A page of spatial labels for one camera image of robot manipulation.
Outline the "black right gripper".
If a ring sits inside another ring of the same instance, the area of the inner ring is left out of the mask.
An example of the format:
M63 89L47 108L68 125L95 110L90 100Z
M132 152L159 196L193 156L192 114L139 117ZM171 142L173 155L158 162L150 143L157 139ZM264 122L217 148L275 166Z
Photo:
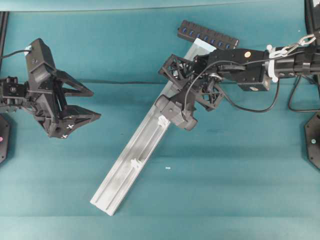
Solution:
M221 77L210 71L201 73L207 66L207 59L205 55L204 59L190 61L172 54L158 73L171 81L179 92L191 88L188 97L194 96L207 111L212 111L218 107L224 94L219 86Z

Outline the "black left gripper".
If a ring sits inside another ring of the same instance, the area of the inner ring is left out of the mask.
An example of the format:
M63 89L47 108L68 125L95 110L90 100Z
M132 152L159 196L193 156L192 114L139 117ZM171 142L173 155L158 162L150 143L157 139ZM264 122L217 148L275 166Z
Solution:
M26 98L34 119L51 138L66 139L77 128L98 120L100 113L69 105L66 97L92 97L94 93L65 71L46 62L27 64Z

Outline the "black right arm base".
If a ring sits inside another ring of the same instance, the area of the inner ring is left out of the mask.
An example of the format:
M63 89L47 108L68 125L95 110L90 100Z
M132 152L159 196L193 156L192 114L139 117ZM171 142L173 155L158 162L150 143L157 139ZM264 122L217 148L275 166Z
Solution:
M320 169L320 113L316 112L304 125L308 160Z

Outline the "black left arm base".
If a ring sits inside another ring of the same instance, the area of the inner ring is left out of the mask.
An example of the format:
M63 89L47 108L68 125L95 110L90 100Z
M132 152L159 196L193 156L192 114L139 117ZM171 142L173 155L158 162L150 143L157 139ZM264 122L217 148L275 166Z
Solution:
M0 116L0 162L2 163L8 155L11 125L1 115Z

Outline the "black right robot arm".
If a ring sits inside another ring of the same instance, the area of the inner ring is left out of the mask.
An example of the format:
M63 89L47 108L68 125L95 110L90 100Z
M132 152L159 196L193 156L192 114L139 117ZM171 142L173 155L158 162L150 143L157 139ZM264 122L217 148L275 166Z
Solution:
M265 51L235 48L214 50L187 60L171 55L159 70L177 88L172 97L161 95L155 105L163 111L169 104L178 113L194 111L198 102L207 111L214 110L225 94L219 84L227 79L243 91L268 91L272 82L295 76L320 73L320 47L314 42L320 31L302 37L284 47L267 46Z

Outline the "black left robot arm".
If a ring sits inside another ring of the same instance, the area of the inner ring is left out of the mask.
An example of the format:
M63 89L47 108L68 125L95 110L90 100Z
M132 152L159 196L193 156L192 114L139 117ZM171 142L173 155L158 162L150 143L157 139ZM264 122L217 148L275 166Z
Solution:
M17 77L0 81L0 111L23 109L33 115L50 138L66 139L77 128L94 122L100 113L67 103L67 97L91 97L93 92L65 71L44 64L29 72L23 84Z

